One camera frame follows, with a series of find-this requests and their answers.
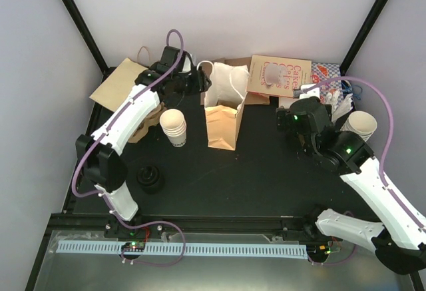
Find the blue checkered paper bag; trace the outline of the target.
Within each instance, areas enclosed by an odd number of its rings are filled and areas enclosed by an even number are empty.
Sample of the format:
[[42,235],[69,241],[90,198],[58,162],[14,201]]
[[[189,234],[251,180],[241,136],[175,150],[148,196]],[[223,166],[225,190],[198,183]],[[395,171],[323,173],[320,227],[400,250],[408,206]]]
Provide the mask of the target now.
[[[311,78],[312,83],[316,84],[320,81],[325,81],[330,78],[339,77],[340,70],[338,64],[333,63],[312,63],[312,72]],[[320,87],[320,101],[325,104],[325,96],[328,92],[333,92],[333,89],[339,90],[341,92],[341,96],[339,97],[339,101],[344,99],[343,89],[341,86],[341,81],[333,81],[328,84],[322,85]],[[278,98],[278,107],[283,107],[288,109],[292,103],[294,103],[296,99],[291,99],[287,97],[279,97]]]

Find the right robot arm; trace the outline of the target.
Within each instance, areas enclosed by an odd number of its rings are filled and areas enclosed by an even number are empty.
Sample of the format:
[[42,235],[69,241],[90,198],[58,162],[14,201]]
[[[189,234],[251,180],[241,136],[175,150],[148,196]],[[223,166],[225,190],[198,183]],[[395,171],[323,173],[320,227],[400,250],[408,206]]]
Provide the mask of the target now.
[[368,222],[330,208],[318,210],[302,224],[307,238],[346,240],[371,251],[397,274],[425,269],[425,217],[380,173],[379,159],[359,135],[334,127],[330,105],[317,97],[297,100],[276,110],[276,123],[317,165],[354,189],[379,218]]

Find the stack of black cup lids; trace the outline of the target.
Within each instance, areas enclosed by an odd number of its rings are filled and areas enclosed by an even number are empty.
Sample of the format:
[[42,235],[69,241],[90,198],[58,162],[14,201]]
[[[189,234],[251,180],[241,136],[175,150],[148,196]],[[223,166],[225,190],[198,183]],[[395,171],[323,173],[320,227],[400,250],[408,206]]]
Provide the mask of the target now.
[[136,174],[137,182],[147,194],[156,194],[164,188],[165,179],[154,165],[142,166]]

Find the stack of plain paper cups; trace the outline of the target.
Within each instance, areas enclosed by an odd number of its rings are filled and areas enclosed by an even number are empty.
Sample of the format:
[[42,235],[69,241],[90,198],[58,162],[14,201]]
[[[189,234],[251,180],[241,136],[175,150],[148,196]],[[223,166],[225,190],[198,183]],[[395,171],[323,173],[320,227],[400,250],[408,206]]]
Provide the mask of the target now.
[[364,111],[350,113],[341,131],[351,131],[359,135],[365,142],[369,140],[377,129],[377,121],[371,114]]

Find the cakes printed paper bag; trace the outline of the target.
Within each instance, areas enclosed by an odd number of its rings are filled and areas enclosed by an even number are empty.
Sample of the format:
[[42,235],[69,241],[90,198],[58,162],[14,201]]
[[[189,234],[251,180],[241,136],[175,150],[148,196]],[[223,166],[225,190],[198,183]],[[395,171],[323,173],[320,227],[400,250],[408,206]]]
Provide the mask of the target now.
[[311,73],[309,60],[253,55],[246,90],[292,98],[295,89],[312,82]]

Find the yellow kraft paper bag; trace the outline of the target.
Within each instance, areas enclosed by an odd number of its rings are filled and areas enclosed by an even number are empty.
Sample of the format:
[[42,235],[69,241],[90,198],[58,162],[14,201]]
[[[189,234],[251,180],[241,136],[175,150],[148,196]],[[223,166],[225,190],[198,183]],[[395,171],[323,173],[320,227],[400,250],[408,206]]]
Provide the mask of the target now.
[[126,100],[134,81],[144,70],[146,67],[126,58],[90,95],[90,99],[115,112]]

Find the stack of pulp cup carriers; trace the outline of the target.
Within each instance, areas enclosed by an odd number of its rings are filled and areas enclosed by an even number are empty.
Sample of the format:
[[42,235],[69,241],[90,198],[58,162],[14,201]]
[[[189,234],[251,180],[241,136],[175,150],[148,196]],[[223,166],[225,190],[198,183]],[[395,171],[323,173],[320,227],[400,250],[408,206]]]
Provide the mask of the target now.
[[145,137],[150,127],[156,126],[160,121],[161,114],[166,110],[164,103],[161,102],[155,109],[153,109],[139,124],[133,135],[129,138],[128,143],[137,143]]

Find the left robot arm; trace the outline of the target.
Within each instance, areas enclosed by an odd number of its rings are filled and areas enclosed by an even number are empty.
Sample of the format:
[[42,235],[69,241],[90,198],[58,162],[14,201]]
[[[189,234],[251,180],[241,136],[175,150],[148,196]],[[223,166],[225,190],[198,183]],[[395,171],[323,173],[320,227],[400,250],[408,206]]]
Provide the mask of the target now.
[[121,154],[143,120],[168,95],[200,94],[211,86],[192,55],[166,46],[159,61],[138,74],[129,94],[112,116],[91,135],[76,141],[77,169],[72,191],[77,197],[77,179],[82,176],[94,185],[93,194],[103,197],[110,211],[121,218],[120,230],[128,237],[142,232],[143,221],[135,216],[138,205],[126,184],[128,169]]

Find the orange paper bag white handles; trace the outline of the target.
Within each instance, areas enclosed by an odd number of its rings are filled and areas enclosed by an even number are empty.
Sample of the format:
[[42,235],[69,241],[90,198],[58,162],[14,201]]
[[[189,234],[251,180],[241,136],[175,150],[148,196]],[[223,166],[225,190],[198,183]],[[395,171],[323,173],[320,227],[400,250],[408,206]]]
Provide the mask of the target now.
[[204,106],[208,147],[235,150],[244,112],[244,104],[237,109],[218,105]]

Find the cup of white straws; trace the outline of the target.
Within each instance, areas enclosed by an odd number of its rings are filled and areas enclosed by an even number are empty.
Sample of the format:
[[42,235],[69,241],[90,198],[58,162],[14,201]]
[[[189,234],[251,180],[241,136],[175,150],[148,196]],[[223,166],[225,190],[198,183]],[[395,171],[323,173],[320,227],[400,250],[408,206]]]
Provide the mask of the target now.
[[341,92],[333,89],[333,92],[328,92],[325,96],[325,104],[331,105],[331,121],[335,123],[339,118],[348,114],[353,109],[353,94],[350,93],[345,98],[339,101]]

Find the stack of white paper cups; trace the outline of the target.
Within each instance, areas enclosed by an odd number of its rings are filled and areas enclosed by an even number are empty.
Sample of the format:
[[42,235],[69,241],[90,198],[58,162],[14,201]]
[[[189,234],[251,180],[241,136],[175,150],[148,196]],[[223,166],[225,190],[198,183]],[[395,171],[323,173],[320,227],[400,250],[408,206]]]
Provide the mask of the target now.
[[186,120],[181,111],[168,109],[160,116],[160,126],[174,147],[186,144]]

